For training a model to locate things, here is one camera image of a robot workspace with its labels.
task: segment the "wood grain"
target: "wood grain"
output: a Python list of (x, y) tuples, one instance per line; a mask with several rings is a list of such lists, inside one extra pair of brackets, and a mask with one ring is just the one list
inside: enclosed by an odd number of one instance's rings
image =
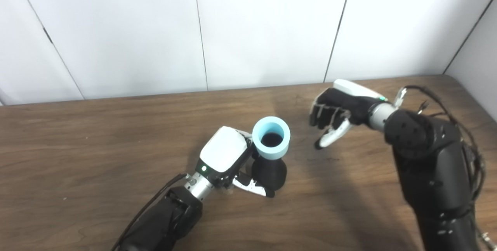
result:
[[(497, 124), (448, 76), (359, 81), (393, 98), (427, 85), (474, 133), (488, 179), (477, 203), (497, 236)], [(0, 107), (0, 249), (108, 251), (128, 221), (177, 173), (192, 173), (222, 125), (250, 131), (281, 117), (292, 138), (274, 199), (216, 191), (175, 250), (422, 250), (382, 135), (357, 127), (316, 151), (308, 109), (329, 83)], [(405, 107), (424, 98), (408, 94)]]

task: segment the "black vase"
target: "black vase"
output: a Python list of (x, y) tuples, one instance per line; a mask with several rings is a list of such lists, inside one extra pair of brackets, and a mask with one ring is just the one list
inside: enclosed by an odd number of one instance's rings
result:
[(269, 160), (258, 156), (252, 164), (252, 177), (264, 187), (276, 191), (285, 184), (285, 162), (281, 158)]

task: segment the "robotic hand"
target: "robotic hand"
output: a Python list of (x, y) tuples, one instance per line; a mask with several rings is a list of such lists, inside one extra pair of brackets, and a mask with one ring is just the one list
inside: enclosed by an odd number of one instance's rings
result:
[[(425, 103), (417, 112), (399, 109), (408, 89), (428, 95), (444, 112), (422, 115)], [(477, 251), (477, 235), (490, 250), (497, 250), (487, 234), (478, 230), (474, 218), (474, 202), (485, 178), (483, 158), (471, 134), (433, 92), (409, 85), (392, 104), (373, 90), (337, 80), (314, 101), (309, 123), (327, 128), (316, 142), (317, 149), (341, 138), (353, 125), (364, 124), (384, 133), (392, 145), (403, 196), (417, 216), (427, 251)]]
[[(241, 172), (254, 150), (251, 134), (230, 127), (218, 129), (202, 149), (194, 175), (178, 175), (160, 189), (131, 221), (111, 251), (171, 250), (199, 221), (202, 202), (213, 189), (227, 189), (233, 184), (261, 196), (274, 197), (274, 191)], [(187, 180), (184, 186), (173, 187), (161, 197), (171, 185), (184, 178)]]

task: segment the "blue ring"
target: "blue ring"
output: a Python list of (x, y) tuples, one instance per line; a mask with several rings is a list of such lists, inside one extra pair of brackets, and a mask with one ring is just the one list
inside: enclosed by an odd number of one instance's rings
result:
[[(277, 133), (283, 138), (283, 141), (275, 147), (267, 147), (261, 142), (262, 137), (267, 133)], [(255, 124), (252, 130), (252, 140), (261, 156), (269, 160), (280, 159), (288, 150), (290, 128), (281, 118), (264, 117)]]

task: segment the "white fingertip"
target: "white fingertip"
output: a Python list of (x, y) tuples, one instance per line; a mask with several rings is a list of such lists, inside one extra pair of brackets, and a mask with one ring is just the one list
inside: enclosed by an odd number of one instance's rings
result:
[(321, 139), (319, 140), (320, 147), (327, 147), (330, 144), (337, 141), (337, 139), (343, 137), (350, 129), (352, 128), (352, 124), (350, 124), (348, 119), (343, 120), (342, 124), (335, 130), (330, 129), (329, 132), (325, 133)]

